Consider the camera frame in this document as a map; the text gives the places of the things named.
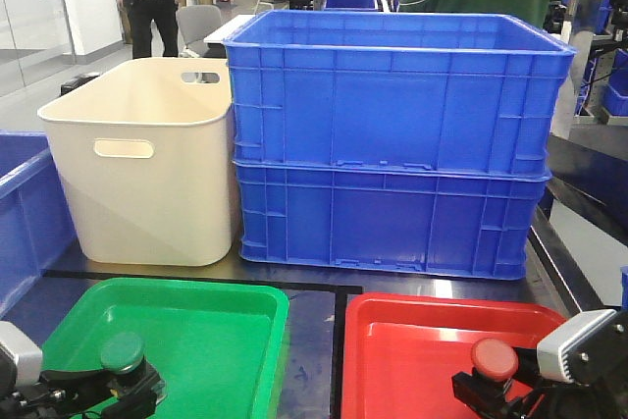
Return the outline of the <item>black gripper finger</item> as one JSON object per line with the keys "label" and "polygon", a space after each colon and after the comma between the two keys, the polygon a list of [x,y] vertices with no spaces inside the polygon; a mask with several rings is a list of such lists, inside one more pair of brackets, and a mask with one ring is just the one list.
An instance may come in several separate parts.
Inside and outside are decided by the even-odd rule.
{"label": "black gripper finger", "polygon": [[480,418],[544,418],[534,348],[472,347],[472,372],[451,378],[453,394]]}
{"label": "black gripper finger", "polygon": [[98,418],[148,418],[166,397],[166,382],[153,367],[127,373],[44,370],[39,381],[48,390],[46,405],[59,418],[89,412]]}

